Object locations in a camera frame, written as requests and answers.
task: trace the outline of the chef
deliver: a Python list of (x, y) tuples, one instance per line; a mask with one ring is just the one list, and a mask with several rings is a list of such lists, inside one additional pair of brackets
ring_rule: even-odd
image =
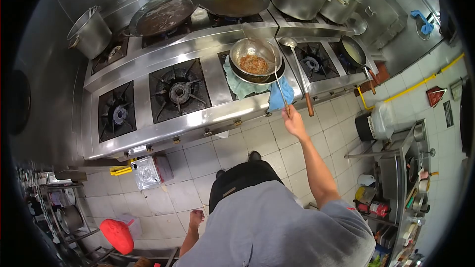
[(300, 141), (319, 210), (302, 208), (253, 151), (248, 162), (218, 171), (206, 232), (199, 237), (204, 214), (192, 211), (174, 266), (367, 266), (375, 248), (373, 234), (358, 211), (341, 199), (300, 113), (289, 106), (290, 117), (285, 110), (282, 117)]

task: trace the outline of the hand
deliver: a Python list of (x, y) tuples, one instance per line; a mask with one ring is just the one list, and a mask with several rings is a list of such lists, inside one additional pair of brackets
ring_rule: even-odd
[(295, 107), (292, 104), (289, 104), (289, 110), (290, 117), (287, 116), (285, 108), (282, 108), (282, 118), (284, 118), (285, 128), (287, 131), (297, 137), (300, 141), (308, 138), (300, 113), (295, 110)]
[(199, 227), (199, 224), (205, 220), (205, 214), (202, 210), (195, 209), (190, 212), (190, 227)]

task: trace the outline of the gray t-shirt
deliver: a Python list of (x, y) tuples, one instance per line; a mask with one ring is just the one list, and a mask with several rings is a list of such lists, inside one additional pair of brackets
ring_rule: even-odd
[(280, 182), (266, 181), (222, 199), (174, 266), (362, 267), (374, 248), (370, 228), (345, 201), (306, 210)]

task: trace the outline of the tile floor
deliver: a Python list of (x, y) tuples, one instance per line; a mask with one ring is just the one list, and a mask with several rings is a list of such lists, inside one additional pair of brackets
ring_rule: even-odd
[[(341, 196), (350, 203), (358, 176), (370, 167), (365, 158), (350, 161), (343, 157), (348, 150), (362, 149), (354, 124), (360, 111), (353, 93), (316, 105), (313, 117), (308, 116), (306, 109), (301, 110), (313, 144), (330, 169)], [(252, 150), (261, 153), (302, 204), (314, 202), (300, 143), (287, 132), (279, 113), (247, 121), (231, 130), (228, 138), (211, 136), (165, 151), (175, 178), (158, 188), (140, 191), (131, 173), (118, 177), (108, 171), (90, 174), (80, 202), (88, 205), (86, 216), (92, 225), (121, 213), (139, 217), (143, 235), (135, 241), (136, 249), (181, 246), (188, 230), (189, 212), (203, 209), (208, 217), (215, 173), (246, 161)], [(199, 228), (200, 234), (205, 232), (205, 223)], [(100, 233), (92, 235), (86, 243), (109, 246)]]

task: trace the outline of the frying pan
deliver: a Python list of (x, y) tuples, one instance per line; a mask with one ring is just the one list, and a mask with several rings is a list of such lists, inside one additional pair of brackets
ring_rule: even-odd
[[(370, 79), (370, 74), (373, 77), (373, 80), (376, 82), (376, 85), (379, 85), (378, 79), (376, 75), (371, 71), (371, 68), (366, 66), (366, 55), (364, 54), (363, 49), (361, 46), (354, 40), (353, 38), (343, 35), (340, 38), (340, 50), (343, 52), (345, 58), (350, 62), (353, 66), (362, 67), (365, 71), (368, 79)], [(370, 81), (371, 91), (373, 95), (376, 95), (376, 91), (374, 90), (374, 86)]]
[(199, 5), (219, 17), (243, 18), (269, 7), (270, 0), (199, 0)]
[(419, 176), (417, 159), (415, 157), (410, 157), (409, 161), (406, 164), (406, 168), (407, 182), (413, 185), (414, 183), (416, 183), (416, 180)]
[(199, 0), (150, 0), (140, 7), (129, 24), (127, 37), (162, 34), (181, 25), (198, 7)]

